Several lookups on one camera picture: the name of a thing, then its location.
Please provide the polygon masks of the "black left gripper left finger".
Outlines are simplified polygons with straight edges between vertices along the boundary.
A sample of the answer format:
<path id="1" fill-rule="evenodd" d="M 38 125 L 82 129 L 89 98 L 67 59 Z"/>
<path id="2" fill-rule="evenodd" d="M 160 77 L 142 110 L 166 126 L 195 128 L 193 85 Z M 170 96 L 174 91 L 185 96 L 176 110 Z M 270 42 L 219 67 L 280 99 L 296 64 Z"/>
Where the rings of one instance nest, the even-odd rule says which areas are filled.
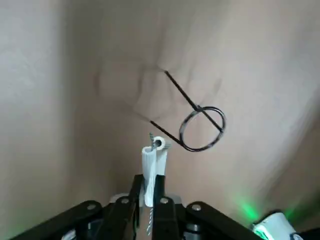
<path id="1" fill-rule="evenodd" d="M 140 192 L 135 175 L 129 193 L 102 206 L 84 201 L 16 236 L 13 240 L 134 240 L 140 221 Z"/>

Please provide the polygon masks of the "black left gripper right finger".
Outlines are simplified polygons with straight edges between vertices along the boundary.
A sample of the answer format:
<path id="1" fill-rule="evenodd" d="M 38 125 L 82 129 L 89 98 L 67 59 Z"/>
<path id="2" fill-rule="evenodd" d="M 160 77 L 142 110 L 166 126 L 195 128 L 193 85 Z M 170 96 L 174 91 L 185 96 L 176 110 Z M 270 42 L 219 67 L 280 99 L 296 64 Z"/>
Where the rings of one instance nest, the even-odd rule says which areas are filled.
<path id="1" fill-rule="evenodd" d="M 260 240 L 249 228 L 203 201 L 187 206 L 165 193 L 165 176 L 155 178 L 153 240 Z"/>

